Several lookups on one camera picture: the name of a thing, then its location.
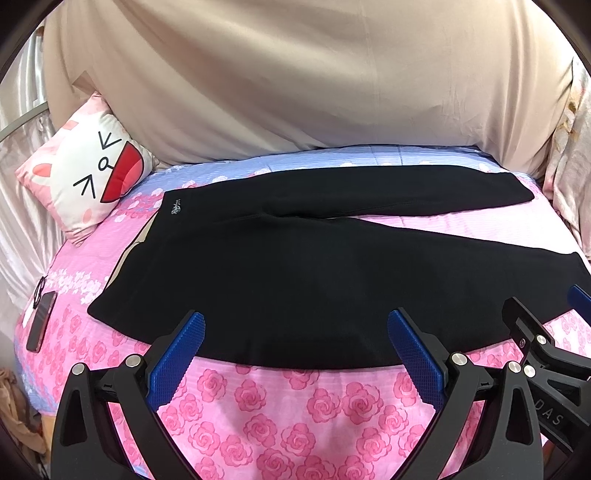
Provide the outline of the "cartoon face pillow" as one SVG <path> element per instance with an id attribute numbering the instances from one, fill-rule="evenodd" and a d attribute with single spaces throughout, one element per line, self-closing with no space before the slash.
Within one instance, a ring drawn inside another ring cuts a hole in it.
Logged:
<path id="1" fill-rule="evenodd" d="M 78 245 L 154 166 L 95 92 L 15 175 Z"/>

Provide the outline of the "brown crumpled cloth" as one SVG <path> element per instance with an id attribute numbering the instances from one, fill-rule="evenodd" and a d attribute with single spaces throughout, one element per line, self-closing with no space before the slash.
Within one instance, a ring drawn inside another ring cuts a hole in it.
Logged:
<path id="1" fill-rule="evenodd" d="M 32 420 L 29 403 L 14 372 L 2 368 L 0 378 L 1 422 L 25 459 L 37 466 L 38 460 L 43 460 L 47 452 L 41 427 Z"/>

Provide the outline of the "black pants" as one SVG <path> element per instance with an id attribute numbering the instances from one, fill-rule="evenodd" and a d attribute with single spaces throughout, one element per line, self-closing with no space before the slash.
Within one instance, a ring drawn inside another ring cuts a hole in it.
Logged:
<path id="1" fill-rule="evenodd" d="M 88 312 L 151 343 L 197 311 L 201 356 L 267 368 L 395 365 L 397 308 L 448 348 L 474 350 L 505 338 L 509 298 L 542 321 L 564 314 L 568 289 L 590 284 L 581 257 L 377 217 L 532 199 L 512 174 L 459 166 L 294 170 L 171 190 Z"/>

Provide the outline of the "beige quilt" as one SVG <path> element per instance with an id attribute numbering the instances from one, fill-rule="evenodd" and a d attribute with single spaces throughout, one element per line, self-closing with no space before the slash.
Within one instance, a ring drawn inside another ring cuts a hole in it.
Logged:
<path id="1" fill-rule="evenodd" d="M 573 57 L 530 1 L 65 1 L 43 35 L 54 124 L 99 93 L 168 164 L 475 146 L 535 174 Z"/>

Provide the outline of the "cream floral blanket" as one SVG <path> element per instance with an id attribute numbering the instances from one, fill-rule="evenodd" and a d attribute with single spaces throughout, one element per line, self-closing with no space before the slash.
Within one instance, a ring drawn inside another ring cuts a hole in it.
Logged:
<path id="1" fill-rule="evenodd" d="M 590 75 L 574 58 L 571 90 L 552 136 L 543 193 L 586 256 L 590 255 L 590 142 Z"/>

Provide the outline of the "pink rose bedsheet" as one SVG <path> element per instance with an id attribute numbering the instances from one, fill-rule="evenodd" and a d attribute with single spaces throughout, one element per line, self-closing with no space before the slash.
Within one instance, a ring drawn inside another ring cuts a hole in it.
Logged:
<path id="1" fill-rule="evenodd" d="M 87 307 L 166 191 L 271 171 L 361 165 L 498 171 L 473 149 L 351 147 L 175 166 L 149 176 L 83 244 L 65 245 L 57 254 L 45 287 L 58 297 L 38 352 L 26 348 L 32 311 L 19 318 L 15 353 L 33 406 L 53 415 L 78 362 L 112 367 L 145 351 L 144 344 L 91 319 Z M 433 413 L 402 367 L 284 372 L 205 359 L 191 363 L 171 402 L 159 410 L 172 439 L 205 479 L 387 479 Z"/>

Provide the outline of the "black smartphone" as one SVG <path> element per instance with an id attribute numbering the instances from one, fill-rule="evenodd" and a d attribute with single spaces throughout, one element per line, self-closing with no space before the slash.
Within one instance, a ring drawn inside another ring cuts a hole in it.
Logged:
<path id="1" fill-rule="evenodd" d="M 40 350 L 57 296 L 56 291 L 50 291 L 42 295 L 35 309 L 35 315 L 26 343 L 27 351 L 37 353 Z"/>

